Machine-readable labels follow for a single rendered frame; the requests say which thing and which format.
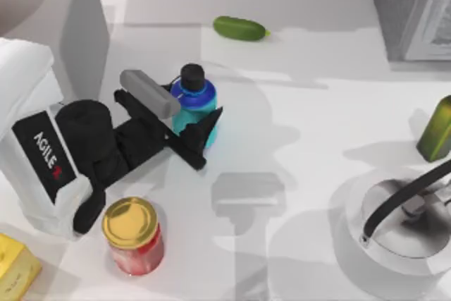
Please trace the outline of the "blue bottle with black cap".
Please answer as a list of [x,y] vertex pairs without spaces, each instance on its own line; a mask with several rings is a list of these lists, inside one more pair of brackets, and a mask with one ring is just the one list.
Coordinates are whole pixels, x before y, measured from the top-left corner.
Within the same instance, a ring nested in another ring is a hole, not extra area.
[[183,135],[188,125],[199,128],[202,133],[200,149],[208,149],[216,139],[216,124],[221,112],[217,106],[216,88],[206,79],[203,67],[197,63],[185,64],[170,93],[180,104],[180,111],[172,117],[172,131]]

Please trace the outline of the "pale grey rounded box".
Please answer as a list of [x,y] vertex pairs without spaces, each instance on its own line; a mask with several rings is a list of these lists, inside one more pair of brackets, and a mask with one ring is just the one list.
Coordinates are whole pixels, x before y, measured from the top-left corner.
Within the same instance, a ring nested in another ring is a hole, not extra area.
[[160,119],[171,118],[181,110],[180,102],[142,70],[124,70],[120,84]]

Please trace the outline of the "green cucumber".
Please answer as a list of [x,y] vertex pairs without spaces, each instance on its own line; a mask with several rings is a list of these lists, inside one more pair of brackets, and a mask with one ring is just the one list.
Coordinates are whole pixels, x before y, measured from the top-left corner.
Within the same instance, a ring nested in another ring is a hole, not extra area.
[[213,29],[222,37],[244,42],[258,42],[271,35],[271,32],[258,22],[230,16],[215,18]]

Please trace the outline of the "red jar with gold lid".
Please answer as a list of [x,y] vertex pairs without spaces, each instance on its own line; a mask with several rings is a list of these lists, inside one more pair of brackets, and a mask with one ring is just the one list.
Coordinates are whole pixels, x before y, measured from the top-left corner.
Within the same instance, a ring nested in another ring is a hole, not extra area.
[[143,276],[162,262],[165,248],[154,206],[141,197],[124,197],[105,211],[101,229],[114,262],[131,276]]

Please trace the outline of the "yellow box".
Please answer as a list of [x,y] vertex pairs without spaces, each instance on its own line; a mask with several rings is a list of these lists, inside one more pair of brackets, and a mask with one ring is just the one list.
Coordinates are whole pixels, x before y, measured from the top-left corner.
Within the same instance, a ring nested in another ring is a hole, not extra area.
[[41,270],[25,244],[0,233],[0,301],[21,301]]

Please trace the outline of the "olive green bottle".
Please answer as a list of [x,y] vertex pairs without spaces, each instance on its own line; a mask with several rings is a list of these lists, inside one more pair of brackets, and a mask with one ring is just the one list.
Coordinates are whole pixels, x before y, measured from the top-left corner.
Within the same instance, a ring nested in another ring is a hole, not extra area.
[[416,149],[427,162],[444,159],[451,152],[451,94],[439,101]]

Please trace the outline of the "grey cabinet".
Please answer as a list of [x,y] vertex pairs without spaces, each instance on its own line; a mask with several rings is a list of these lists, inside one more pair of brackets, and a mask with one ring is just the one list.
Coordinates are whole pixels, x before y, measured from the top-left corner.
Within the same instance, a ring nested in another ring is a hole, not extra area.
[[451,0],[373,0],[390,61],[451,62]]

